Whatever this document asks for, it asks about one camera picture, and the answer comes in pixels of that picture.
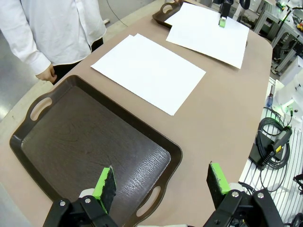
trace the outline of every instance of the white lab coat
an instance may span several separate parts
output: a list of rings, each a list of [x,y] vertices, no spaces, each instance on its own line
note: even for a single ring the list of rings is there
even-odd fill
[[[0,0],[0,30],[36,75],[84,59],[106,32],[97,0]]]

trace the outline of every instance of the sheet of paper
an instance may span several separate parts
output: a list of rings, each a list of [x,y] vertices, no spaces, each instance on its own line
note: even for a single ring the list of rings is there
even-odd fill
[[[137,34],[128,36],[92,68],[174,115],[205,71]]]
[[[249,28],[229,17],[223,28],[218,25],[219,19],[217,12],[183,3],[167,20],[172,28],[166,40],[240,69]]]

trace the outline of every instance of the black cable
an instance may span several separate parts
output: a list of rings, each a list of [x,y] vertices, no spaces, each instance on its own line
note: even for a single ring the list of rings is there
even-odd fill
[[[281,49],[281,51],[290,51],[292,48]]]
[[[107,4],[108,4],[108,7],[110,8],[110,10],[113,12],[113,14],[116,16],[116,18],[122,23],[122,24],[124,24],[123,22],[122,22],[122,20],[120,20],[120,18],[116,15],[116,13],[112,10],[112,8],[110,7],[110,4],[109,4],[109,2],[108,2],[108,0],[106,0],[106,2],[107,2]]]
[[[264,189],[266,189],[268,192],[275,192],[281,187],[281,185],[282,185],[282,183],[283,183],[283,181],[285,180],[285,177],[286,177],[287,162],[288,162],[289,157],[290,157],[290,146],[289,146],[289,141],[288,141],[285,144],[285,149],[284,149],[285,153],[284,153],[283,157],[281,158],[281,160],[272,160],[271,156],[265,150],[265,147],[263,146],[262,141],[261,141],[262,132],[264,131],[268,135],[274,135],[274,134],[270,134],[267,131],[265,131],[264,130],[265,126],[271,125],[271,126],[275,127],[279,131],[279,133],[276,134],[276,135],[279,135],[284,129],[284,123],[283,123],[280,115],[276,111],[274,111],[270,108],[267,108],[267,107],[265,107],[265,108],[270,110],[275,115],[275,118],[279,119],[279,121],[277,121],[276,119],[273,119],[271,117],[266,117],[266,118],[264,118],[260,121],[259,126],[258,126],[258,133],[257,133],[257,137],[256,137],[256,145],[257,145],[259,154],[261,156],[261,159],[263,160],[263,165],[266,165],[267,168],[272,169],[272,170],[278,170],[278,169],[281,169],[281,168],[285,167],[285,172],[284,172],[284,176],[283,176],[280,184],[274,190],[269,190],[267,187],[264,186],[263,181],[262,181],[262,171],[263,170],[260,171],[260,181],[261,181],[262,187]]]
[[[286,172],[287,172],[287,164],[286,164],[286,166],[285,166],[284,176],[283,176],[283,178],[282,178],[280,184],[278,185],[278,187],[277,187],[276,189],[274,189],[274,190],[268,190],[268,188],[264,186],[263,181],[262,181],[262,175],[261,175],[261,174],[262,174],[262,171],[263,171],[263,170],[260,171],[260,182],[261,182],[262,187],[263,187],[264,189],[266,189],[268,192],[275,192],[275,191],[277,191],[277,190],[281,187],[281,185],[283,184],[283,181],[285,180]]]
[[[287,123],[287,126],[290,124],[290,122],[292,122],[292,119],[293,119],[293,117],[291,116],[289,123]]]
[[[299,190],[300,192],[303,192],[302,186],[299,186],[299,187],[298,187],[298,190]]]
[[[267,165],[271,169],[278,170],[280,168],[283,168],[287,164],[289,157],[290,157],[290,146],[289,146],[289,142],[286,143],[285,155],[282,157],[282,159],[280,161],[272,160],[272,159],[266,160],[266,158],[268,158],[268,156],[267,156],[268,152],[265,150],[265,148],[262,144],[261,133],[262,133],[264,127],[267,125],[271,125],[271,126],[277,128],[279,131],[283,131],[284,125],[282,125],[280,122],[276,121],[273,118],[266,117],[266,118],[262,119],[259,123],[258,133],[257,133],[257,138],[256,138],[256,145],[258,147],[259,154],[260,154],[262,160],[265,160]]]
[[[280,24],[280,27],[279,27],[278,31],[276,32],[275,37],[279,34],[279,31],[281,30],[281,28],[282,28],[284,22],[286,21],[286,18],[288,17],[288,15],[289,15],[290,13],[291,13],[291,10],[286,14],[286,17],[282,20],[282,23]]]
[[[247,183],[244,183],[244,182],[239,181],[238,184],[240,184],[242,187],[246,188],[250,195],[252,195],[253,193],[256,192],[256,191],[254,190],[254,188],[251,187],[251,186],[250,186],[249,184],[247,184]]]
[[[293,218],[292,223],[284,223],[284,225],[290,227],[298,227],[301,223],[303,223],[303,214],[297,213],[296,216]]]
[[[250,7],[250,0],[240,0],[240,5],[245,10],[249,9],[249,7]]]

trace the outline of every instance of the tan tabletop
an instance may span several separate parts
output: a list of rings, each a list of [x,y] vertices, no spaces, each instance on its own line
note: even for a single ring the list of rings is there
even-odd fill
[[[90,67],[129,34],[137,33],[206,71],[174,116]],[[264,105],[272,47],[250,31],[242,69],[239,70],[166,42],[168,33],[169,30],[158,25],[151,16],[145,17],[93,52],[67,76],[79,75],[182,148],[182,162],[169,181],[163,201],[142,224],[202,226],[214,210],[206,184],[209,162],[219,162],[227,180],[237,182],[248,158]],[[18,114],[16,119],[12,116],[12,125],[7,130],[0,131],[0,180],[33,225],[42,226],[52,202],[9,148],[9,138],[22,121]]]

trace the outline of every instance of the dark tray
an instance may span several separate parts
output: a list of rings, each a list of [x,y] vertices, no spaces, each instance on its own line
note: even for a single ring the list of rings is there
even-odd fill
[[[164,3],[161,6],[161,9],[158,12],[156,12],[155,14],[153,14],[152,18],[155,21],[157,21],[158,24],[171,29],[171,25],[165,23],[165,21],[181,9],[183,2],[192,4],[191,2],[187,2],[187,1],[183,1],[183,0],[180,0],[179,2],[173,2],[173,3],[169,3],[169,2]]]
[[[46,98],[52,104],[33,121],[33,109]],[[182,160],[178,145],[75,75],[31,104],[9,143],[53,201],[75,201],[112,165],[117,191],[109,214],[127,227],[155,211]],[[156,201],[138,217],[137,210],[157,186]]]

